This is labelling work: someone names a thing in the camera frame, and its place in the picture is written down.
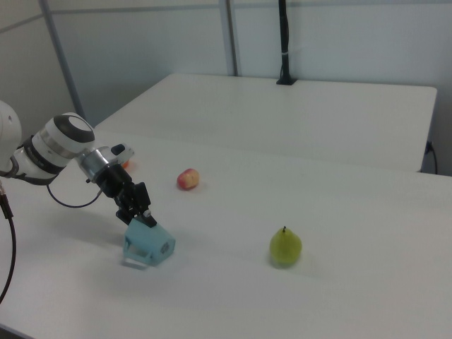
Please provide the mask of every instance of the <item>white wall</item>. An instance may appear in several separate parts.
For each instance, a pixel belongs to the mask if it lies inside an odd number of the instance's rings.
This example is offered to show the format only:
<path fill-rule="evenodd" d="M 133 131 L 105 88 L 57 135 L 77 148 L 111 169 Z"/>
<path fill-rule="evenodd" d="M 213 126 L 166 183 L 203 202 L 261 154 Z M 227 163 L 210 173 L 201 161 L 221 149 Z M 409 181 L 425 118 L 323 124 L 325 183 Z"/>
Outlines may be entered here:
<path fill-rule="evenodd" d="M 452 4 L 439 4 L 452 1 L 301 2 L 288 1 L 296 4 L 287 9 L 292 75 L 438 88 L 431 139 L 440 173 L 452 175 Z M 430 4 L 413 4 L 419 2 Z M 279 76 L 278 7 L 276 1 L 268 3 L 234 2 L 236 50 L 243 76 Z M 361 5 L 341 5 L 350 3 Z M 426 168 L 432 171 L 431 159 Z"/>
<path fill-rule="evenodd" d="M 18 114 L 23 139 L 74 111 L 36 0 L 0 0 L 0 100 Z"/>
<path fill-rule="evenodd" d="M 220 3 L 50 0 L 87 120 L 98 124 L 171 73 L 231 73 Z"/>

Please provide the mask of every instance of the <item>blue plastic block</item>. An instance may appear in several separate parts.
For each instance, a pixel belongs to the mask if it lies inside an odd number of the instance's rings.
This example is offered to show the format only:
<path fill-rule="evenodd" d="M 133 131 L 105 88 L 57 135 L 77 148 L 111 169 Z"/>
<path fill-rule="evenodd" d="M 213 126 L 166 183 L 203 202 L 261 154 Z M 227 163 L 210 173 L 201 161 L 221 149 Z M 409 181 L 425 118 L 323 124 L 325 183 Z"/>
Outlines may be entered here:
<path fill-rule="evenodd" d="M 156 266 L 174 251 L 176 239 L 160 225 L 149 227 L 132 219 L 124 235 L 124 258 Z"/>

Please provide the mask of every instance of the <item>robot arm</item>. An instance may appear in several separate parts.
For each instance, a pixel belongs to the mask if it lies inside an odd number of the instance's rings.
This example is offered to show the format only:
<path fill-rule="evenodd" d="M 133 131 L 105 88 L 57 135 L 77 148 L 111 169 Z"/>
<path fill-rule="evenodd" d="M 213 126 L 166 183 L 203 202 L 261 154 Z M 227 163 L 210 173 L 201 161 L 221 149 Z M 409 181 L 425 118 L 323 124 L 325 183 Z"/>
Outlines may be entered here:
<path fill-rule="evenodd" d="M 114 199 L 119 207 L 116 216 L 129 226 L 124 236 L 126 257 L 157 264 L 173 252 L 174 238 L 150 214 L 145 184 L 134 184 L 121 166 L 133 155 L 127 145 L 96 145 L 89 123 L 75 113 L 66 113 L 48 121 L 17 148 L 20 122 L 1 101 L 0 127 L 0 176 L 48 185 L 75 159 L 89 181 Z"/>
<path fill-rule="evenodd" d="M 145 184 L 134 184 L 121 166 L 133 155 L 124 144 L 95 145 L 93 128 L 75 113 L 48 121 L 37 134 L 14 151 L 3 177 L 21 179 L 35 185 L 48 185 L 75 159 L 88 179 L 113 198 L 119 207 L 117 217 L 127 225 L 143 216 L 145 223 L 157 222 L 149 212 L 150 199 Z"/>

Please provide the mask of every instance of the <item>red apple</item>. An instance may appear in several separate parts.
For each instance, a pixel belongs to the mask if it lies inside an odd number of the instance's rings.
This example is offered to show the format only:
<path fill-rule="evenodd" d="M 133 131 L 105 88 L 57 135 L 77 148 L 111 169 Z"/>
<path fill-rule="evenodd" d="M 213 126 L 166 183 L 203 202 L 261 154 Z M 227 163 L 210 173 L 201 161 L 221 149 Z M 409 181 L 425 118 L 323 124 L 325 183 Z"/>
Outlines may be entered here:
<path fill-rule="evenodd" d="M 184 170 L 177 177 L 177 184 L 181 189 L 192 189 L 199 183 L 199 173 L 193 168 Z"/>

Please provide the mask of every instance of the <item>apple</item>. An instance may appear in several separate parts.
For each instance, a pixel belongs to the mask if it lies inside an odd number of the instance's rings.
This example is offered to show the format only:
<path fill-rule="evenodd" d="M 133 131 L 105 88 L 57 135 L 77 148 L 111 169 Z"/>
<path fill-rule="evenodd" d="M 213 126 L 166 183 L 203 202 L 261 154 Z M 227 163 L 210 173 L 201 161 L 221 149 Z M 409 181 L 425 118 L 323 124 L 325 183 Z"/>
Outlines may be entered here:
<path fill-rule="evenodd" d="M 199 173 L 193 168 L 184 170 L 177 177 L 177 184 L 181 189 L 192 189 L 199 183 Z"/>
<path fill-rule="evenodd" d="M 279 229 L 270 241 L 270 254 L 276 263 L 290 265 L 297 261 L 302 251 L 302 241 L 291 230 Z"/>

